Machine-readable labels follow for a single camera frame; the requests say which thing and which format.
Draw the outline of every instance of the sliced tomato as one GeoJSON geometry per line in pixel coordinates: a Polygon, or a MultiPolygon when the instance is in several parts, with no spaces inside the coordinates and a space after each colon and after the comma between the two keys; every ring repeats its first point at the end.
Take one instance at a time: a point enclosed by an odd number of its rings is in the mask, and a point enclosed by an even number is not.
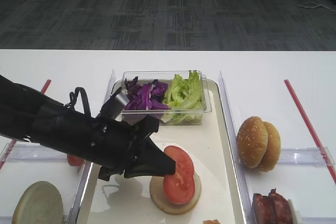
{"type": "Polygon", "coordinates": [[[165,154],[176,162],[174,175],[166,175],[163,189],[168,199],[174,204],[191,201],[195,195],[194,164],[188,153],[177,146],[167,146],[165,154]]]}
{"type": "Polygon", "coordinates": [[[70,154],[67,154],[67,160],[68,160],[69,165],[71,166],[80,166],[84,164],[84,159],[70,155],[70,154]]]}

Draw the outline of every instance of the red stick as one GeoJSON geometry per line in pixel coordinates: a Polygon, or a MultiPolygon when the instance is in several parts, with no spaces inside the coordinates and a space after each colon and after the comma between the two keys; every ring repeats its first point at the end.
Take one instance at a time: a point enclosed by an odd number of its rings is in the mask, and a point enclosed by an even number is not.
{"type": "MultiPolygon", "coordinates": [[[[299,98],[296,96],[295,91],[294,91],[292,85],[290,84],[289,80],[286,79],[285,80],[285,84],[287,86],[287,89],[288,89],[290,95],[292,96],[292,98],[293,98],[293,100],[294,100],[294,102],[296,104],[296,107],[298,107],[298,110],[300,111],[300,114],[301,114],[301,116],[302,116],[302,118],[303,118],[303,120],[304,120],[304,122],[305,122],[305,124],[306,124],[306,126],[307,126],[307,128],[308,128],[308,130],[309,130],[309,132],[311,134],[311,136],[313,137],[316,146],[318,148],[323,148],[323,145],[322,145],[319,137],[317,136],[317,133],[314,130],[313,125],[309,121],[309,118],[308,118],[306,112],[304,111],[304,109],[303,109],[303,107],[302,107],[302,105],[301,105],[301,103],[299,101],[299,98]]],[[[334,182],[336,184],[336,171],[335,171],[335,168],[333,166],[331,166],[331,165],[328,165],[328,164],[331,164],[331,162],[330,162],[329,157],[327,156],[327,154],[324,152],[324,150],[322,150],[322,157],[325,160],[325,163],[327,164],[327,168],[328,168],[328,170],[330,172],[330,175],[331,175],[331,177],[333,178],[333,180],[334,180],[334,182]]]]}
{"type": "MultiPolygon", "coordinates": [[[[46,81],[46,83],[44,84],[43,88],[41,89],[41,93],[42,93],[42,94],[45,94],[45,93],[46,93],[47,89],[48,89],[49,86],[50,86],[50,83],[51,83],[51,80],[48,79],[48,80],[46,81]]],[[[3,159],[1,160],[1,162],[0,162],[0,170],[1,170],[1,168],[4,166],[4,164],[5,164],[5,162],[6,162],[7,158],[8,158],[8,156],[10,155],[10,152],[11,152],[12,149],[14,148],[16,142],[17,142],[16,140],[12,140],[12,141],[10,142],[9,147],[8,147],[8,149],[7,149],[7,152],[5,153],[4,158],[3,158],[3,159]]]]}

